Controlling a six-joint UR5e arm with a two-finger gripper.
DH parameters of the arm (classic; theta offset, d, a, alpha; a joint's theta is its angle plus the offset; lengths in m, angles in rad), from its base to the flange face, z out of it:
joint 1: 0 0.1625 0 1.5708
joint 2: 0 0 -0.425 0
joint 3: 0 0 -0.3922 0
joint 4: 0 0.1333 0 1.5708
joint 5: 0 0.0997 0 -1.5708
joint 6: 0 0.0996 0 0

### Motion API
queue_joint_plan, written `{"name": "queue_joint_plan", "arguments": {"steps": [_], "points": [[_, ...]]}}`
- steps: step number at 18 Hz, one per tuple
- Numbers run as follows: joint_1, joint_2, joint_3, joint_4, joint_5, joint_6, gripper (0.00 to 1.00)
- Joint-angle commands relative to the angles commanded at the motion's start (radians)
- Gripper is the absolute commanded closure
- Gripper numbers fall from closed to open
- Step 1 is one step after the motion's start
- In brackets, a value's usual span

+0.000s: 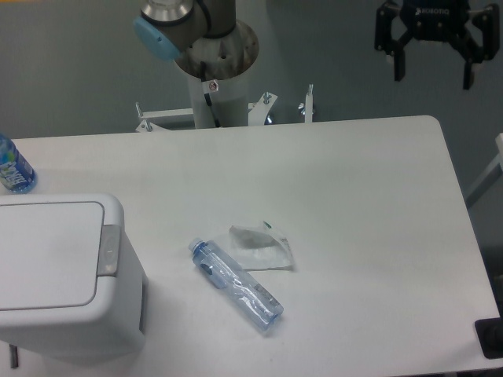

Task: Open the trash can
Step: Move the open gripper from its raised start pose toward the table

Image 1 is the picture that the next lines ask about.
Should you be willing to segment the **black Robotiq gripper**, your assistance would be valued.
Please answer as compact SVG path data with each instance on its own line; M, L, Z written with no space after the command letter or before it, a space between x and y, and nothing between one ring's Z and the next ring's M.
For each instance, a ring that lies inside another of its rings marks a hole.
M400 16L406 26L399 39L392 37L392 24ZM479 45L467 29L467 22L482 33ZM394 80L406 74L405 46L413 38L420 41L448 42L464 59L463 89L474 82L474 64L492 60L500 49L500 7L496 3L471 10L468 1L403 1L402 8L385 1L376 10L374 49L393 59Z

